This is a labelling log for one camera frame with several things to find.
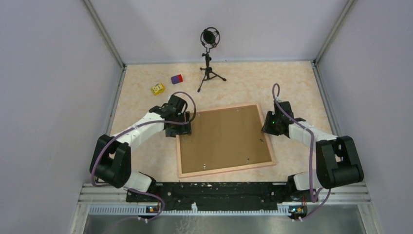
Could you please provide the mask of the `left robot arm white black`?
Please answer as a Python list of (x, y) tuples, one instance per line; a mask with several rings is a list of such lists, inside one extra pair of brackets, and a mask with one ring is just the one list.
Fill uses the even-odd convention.
[(90, 164), (93, 186), (112, 186), (137, 194), (144, 201), (156, 196), (155, 180), (141, 172), (133, 172), (131, 154), (151, 136), (164, 131), (167, 137), (191, 134), (195, 114), (188, 111), (188, 103), (173, 93), (161, 106), (154, 106), (136, 123), (124, 131), (109, 136), (101, 135), (96, 143)]

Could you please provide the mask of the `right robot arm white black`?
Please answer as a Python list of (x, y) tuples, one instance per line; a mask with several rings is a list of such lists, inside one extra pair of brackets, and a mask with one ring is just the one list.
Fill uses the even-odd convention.
[(287, 178), (286, 196), (292, 201), (316, 189), (332, 189), (362, 182), (364, 171), (354, 140), (317, 129), (303, 118), (295, 118), (288, 101), (274, 103), (268, 111), (262, 132), (286, 136), (309, 147), (309, 170)]

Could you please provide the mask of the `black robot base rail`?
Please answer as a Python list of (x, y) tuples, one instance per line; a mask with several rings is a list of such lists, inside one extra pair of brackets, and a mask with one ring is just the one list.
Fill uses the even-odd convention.
[(159, 204), (165, 211), (274, 211), (283, 202), (310, 202), (308, 190), (299, 191), (292, 183), (276, 182), (158, 182), (147, 195), (127, 192), (129, 203)]

